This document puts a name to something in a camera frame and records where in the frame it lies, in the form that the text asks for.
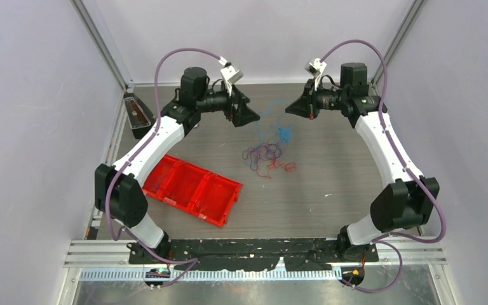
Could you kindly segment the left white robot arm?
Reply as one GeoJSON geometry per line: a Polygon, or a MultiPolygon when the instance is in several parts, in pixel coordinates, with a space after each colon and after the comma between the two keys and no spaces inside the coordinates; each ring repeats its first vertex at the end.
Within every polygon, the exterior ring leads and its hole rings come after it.
{"type": "Polygon", "coordinates": [[[232,65],[220,71],[219,90],[209,87],[210,78],[201,67],[187,68],[174,98],[162,108],[157,122],[140,141],[113,165],[95,170],[95,207],[116,220],[143,244],[145,254],[155,263],[170,253],[168,236],[147,213],[142,187],[162,157],[200,122],[204,112],[223,112],[235,127],[258,121],[248,107],[249,98],[235,86],[243,73],[232,65]]]}

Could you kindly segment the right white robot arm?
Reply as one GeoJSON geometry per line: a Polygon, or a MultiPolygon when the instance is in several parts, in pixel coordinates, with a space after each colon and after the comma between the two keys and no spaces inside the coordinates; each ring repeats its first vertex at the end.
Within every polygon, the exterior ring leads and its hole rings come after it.
{"type": "Polygon", "coordinates": [[[380,237],[427,224],[433,211],[429,197],[436,197],[440,186],[435,178],[425,177],[408,157],[381,97],[370,94],[367,66],[342,64],[340,82],[330,89],[322,84],[326,66],[319,58],[306,65],[312,77],[302,95],[285,111],[308,119],[317,118],[321,110],[339,111],[361,136],[376,163],[384,189],[370,204],[369,214],[342,227],[334,243],[337,255],[353,261],[380,237]]]}

